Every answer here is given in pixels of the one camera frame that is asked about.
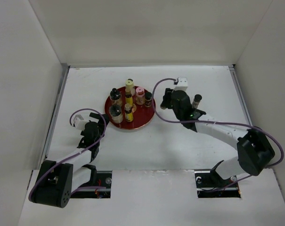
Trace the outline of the yellow label bottle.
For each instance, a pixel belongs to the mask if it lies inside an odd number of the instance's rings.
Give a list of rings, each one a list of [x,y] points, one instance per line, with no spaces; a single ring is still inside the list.
[[[133,121],[133,113],[132,113],[132,107],[130,104],[126,103],[124,105],[124,112],[125,112],[125,119],[127,122]]]
[[[130,88],[125,89],[125,102],[130,105],[133,112],[136,111],[136,106],[133,103],[133,98]]]

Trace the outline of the black knob glass jar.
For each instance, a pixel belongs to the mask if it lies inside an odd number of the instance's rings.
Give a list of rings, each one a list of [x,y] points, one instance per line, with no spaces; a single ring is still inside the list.
[[[121,92],[118,89],[113,88],[110,91],[110,100],[111,100],[111,104],[112,105],[122,106],[122,95],[121,95]]]

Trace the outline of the pink cap spice jar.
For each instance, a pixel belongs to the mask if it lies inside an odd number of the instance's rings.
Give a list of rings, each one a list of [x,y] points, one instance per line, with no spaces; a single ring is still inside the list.
[[[145,90],[143,87],[136,88],[135,102],[138,105],[143,105],[145,103]]]

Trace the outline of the yellow cap spice jar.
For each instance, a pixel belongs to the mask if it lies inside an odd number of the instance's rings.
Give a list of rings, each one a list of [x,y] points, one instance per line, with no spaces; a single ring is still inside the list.
[[[125,81],[125,87],[130,90],[132,96],[134,96],[136,94],[133,79],[127,79]]]

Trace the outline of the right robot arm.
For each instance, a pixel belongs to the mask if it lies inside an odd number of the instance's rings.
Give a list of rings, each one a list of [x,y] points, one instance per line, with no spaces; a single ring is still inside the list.
[[[227,179],[242,173],[258,176],[275,156],[265,134],[257,129],[235,128],[214,122],[206,112],[194,108],[182,90],[166,88],[161,108],[172,109],[185,128],[218,139],[237,152],[236,157],[221,160],[210,170],[210,181],[215,186],[221,186]]]

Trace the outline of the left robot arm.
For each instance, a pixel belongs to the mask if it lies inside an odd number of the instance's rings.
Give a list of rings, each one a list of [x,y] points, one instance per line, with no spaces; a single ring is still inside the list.
[[[28,195],[30,202],[64,208],[71,196],[82,189],[99,191],[107,188],[96,185],[97,170],[91,163],[99,152],[109,116],[96,110],[91,110],[89,116],[92,121],[85,120],[79,111],[70,116],[70,125],[80,130],[82,138],[75,151],[63,159],[42,163]]]

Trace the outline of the red round tray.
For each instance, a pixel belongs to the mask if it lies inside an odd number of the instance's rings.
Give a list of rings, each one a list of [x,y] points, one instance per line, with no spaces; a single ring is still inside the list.
[[[107,97],[105,101],[105,106],[104,110],[105,113],[109,116],[110,122],[117,128],[119,129],[125,129],[125,130],[133,130],[133,129],[139,129],[145,125],[147,125],[153,118],[154,116],[154,110],[152,107],[146,107],[145,105],[137,105],[135,102],[135,96],[133,97],[134,104],[136,105],[136,111],[133,112],[133,121],[132,122],[127,122],[125,119],[125,113],[124,113],[124,105],[126,104],[125,102],[125,89],[126,87],[120,87],[117,88],[118,91],[120,91],[121,96],[122,96],[122,103],[123,105],[121,106],[121,113],[123,117],[123,121],[121,123],[115,123],[110,112],[109,108],[112,105],[112,101],[110,99],[110,96]]]

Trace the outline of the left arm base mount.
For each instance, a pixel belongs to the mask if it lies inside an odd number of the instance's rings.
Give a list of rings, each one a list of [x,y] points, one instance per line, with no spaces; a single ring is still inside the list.
[[[108,199],[111,197],[112,171],[97,171],[94,178],[79,186],[73,199]]]

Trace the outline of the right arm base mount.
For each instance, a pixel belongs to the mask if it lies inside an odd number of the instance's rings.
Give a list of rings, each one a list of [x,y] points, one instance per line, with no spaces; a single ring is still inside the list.
[[[241,198],[237,177],[224,180],[209,170],[195,171],[198,198]]]

